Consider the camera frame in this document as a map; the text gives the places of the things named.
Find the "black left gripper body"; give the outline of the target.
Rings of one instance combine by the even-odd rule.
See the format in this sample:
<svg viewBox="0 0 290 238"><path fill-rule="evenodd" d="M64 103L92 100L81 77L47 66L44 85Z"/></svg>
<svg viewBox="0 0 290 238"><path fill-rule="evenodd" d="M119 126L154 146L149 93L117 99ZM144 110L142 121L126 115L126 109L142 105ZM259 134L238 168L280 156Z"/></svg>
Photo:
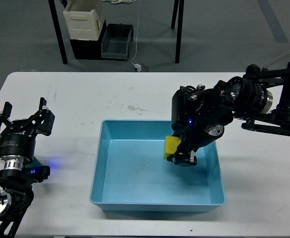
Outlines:
<svg viewBox="0 0 290 238"><path fill-rule="evenodd" d="M36 129L31 120L14 120L7 125L0 138L0 161L8 156L24 158L25 164L34 159Z"/></svg>

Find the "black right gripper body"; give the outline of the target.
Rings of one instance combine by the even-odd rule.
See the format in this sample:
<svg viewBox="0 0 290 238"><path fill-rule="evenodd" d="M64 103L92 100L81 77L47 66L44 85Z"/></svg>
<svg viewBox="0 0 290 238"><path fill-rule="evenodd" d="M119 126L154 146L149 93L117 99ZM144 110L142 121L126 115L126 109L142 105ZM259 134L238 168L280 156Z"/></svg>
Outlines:
<svg viewBox="0 0 290 238"><path fill-rule="evenodd" d="M181 142L178 145L178 153L185 155L191 151L196 152L199 148L221 138L223 134L223 125L199 123L193 119L179 119L178 135Z"/></svg>

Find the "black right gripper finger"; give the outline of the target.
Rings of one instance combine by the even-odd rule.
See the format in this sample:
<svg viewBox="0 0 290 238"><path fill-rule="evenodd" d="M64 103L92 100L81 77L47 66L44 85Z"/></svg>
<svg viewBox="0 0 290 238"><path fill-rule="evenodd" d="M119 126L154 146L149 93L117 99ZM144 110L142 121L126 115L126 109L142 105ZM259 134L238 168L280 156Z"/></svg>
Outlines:
<svg viewBox="0 0 290 238"><path fill-rule="evenodd" d="M184 155L178 151L178 146L180 143L180 138L167 139L167 161L174 163L184 163Z"/></svg>
<svg viewBox="0 0 290 238"><path fill-rule="evenodd" d="M195 150L184 153L176 151L174 154L174 164L179 166L196 166L197 157L195 155Z"/></svg>

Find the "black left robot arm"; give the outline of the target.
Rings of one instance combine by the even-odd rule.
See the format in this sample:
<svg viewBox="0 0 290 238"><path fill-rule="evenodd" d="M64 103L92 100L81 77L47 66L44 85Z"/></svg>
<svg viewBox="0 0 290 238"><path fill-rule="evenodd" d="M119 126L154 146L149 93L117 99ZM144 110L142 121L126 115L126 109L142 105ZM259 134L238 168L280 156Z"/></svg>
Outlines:
<svg viewBox="0 0 290 238"><path fill-rule="evenodd" d="M36 136L49 136L55 115L40 99L38 111L27 119L11 121L12 105L0 112L0 238L13 238L34 199L32 185L50 175L50 167L35 159Z"/></svg>

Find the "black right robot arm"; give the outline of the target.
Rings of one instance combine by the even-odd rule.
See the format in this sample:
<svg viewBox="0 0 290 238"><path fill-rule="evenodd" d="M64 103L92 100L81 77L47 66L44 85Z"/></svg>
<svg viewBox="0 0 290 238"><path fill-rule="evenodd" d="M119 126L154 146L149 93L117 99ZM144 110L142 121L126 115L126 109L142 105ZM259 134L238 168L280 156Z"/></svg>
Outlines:
<svg viewBox="0 0 290 238"><path fill-rule="evenodd" d="M195 153L224 134L233 119L242 128L290 136L290 62L285 69L264 70L249 65L246 73L213 88L182 86L172 97L171 127L164 159L195 166Z"/></svg>

